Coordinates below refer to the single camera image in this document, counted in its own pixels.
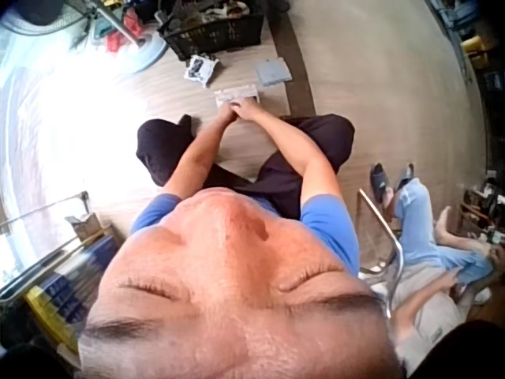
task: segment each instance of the person in light blue jeans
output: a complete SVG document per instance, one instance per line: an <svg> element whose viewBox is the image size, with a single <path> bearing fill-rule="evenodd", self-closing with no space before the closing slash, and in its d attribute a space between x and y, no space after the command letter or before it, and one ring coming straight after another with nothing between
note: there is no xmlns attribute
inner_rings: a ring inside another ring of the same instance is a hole
<svg viewBox="0 0 505 379"><path fill-rule="evenodd" d="M379 163L372 169L371 183L376 201L383 206L385 219L391 221L396 217L402 225L399 242L406 265L432 262L446 270L462 268L458 275L461 284L472 283L492 273L490 253L498 248L449 233L450 207L442 211L434 224L429 191L413 176L413 165L404 170L393 189Z"/></svg>

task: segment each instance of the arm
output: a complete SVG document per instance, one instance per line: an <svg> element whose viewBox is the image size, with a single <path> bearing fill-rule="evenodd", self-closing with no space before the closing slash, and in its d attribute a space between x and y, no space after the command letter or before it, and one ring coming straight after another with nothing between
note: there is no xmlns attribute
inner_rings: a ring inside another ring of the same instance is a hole
<svg viewBox="0 0 505 379"><path fill-rule="evenodd" d="M229 104L224 104L217 117L204 127L184 152L174 173L163 187L163 192L180 197L191 197L202 189L218 154L223 134L236 119Z"/></svg>
<svg viewBox="0 0 505 379"><path fill-rule="evenodd" d="M342 196L333 167L307 134L266 112L253 99L235 100L232 108L241 118L258 123L303 178L301 206L320 194Z"/></svg>
<svg viewBox="0 0 505 379"><path fill-rule="evenodd" d="M414 292L407 300L400 304L391 317L391 322L395 331L396 342L402 342L413 330L414 320L417 312L426 302L439 291L449 290L457 283L456 275L460 268L444 273L439 278Z"/></svg>

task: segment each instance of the black pants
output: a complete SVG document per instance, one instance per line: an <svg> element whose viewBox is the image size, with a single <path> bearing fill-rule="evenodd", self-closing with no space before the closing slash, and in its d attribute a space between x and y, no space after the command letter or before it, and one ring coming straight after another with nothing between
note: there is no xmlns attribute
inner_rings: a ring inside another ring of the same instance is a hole
<svg viewBox="0 0 505 379"><path fill-rule="evenodd" d="M470 321L442 338L410 379L503 377L504 359L505 330Z"/></svg>
<svg viewBox="0 0 505 379"><path fill-rule="evenodd" d="M349 120L329 114L287 121L317 143L337 174L353 147L354 127ZM154 183L164 186L192 141L189 116L178 124L150 120L139 128L137 157L149 170ZM279 151L268 158L254 183L214 164L204 184L204 188L209 187L226 187L245 195L266 197L281 216L300 218L301 177Z"/></svg>

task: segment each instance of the light blue jeans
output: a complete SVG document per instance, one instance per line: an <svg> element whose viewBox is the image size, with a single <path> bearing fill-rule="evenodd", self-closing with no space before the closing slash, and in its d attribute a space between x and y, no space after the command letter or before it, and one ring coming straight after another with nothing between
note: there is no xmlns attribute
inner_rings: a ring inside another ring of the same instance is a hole
<svg viewBox="0 0 505 379"><path fill-rule="evenodd" d="M432 262L447 270L458 266L468 269L458 277L461 283L471 283L489 275L492 264L482 253L437 246L433 235L432 202L428 189L413 179L403 187L395 204L395 215L402 223L402 245L406 265Z"/></svg>

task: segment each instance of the crate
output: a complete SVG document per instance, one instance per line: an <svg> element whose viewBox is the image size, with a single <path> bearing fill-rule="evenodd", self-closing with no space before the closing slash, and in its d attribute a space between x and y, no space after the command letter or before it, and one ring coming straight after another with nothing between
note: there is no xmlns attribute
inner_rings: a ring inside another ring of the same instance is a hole
<svg viewBox="0 0 505 379"><path fill-rule="evenodd" d="M201 0L182 0L183 6ZM261 29L264 12L257 0L242 0L251 9L247 16L225 19L202 24L186 30L171 32L168 24L163 24L159 34L180 60L190 59L195 54L216 53L261 43Z"/></svg>

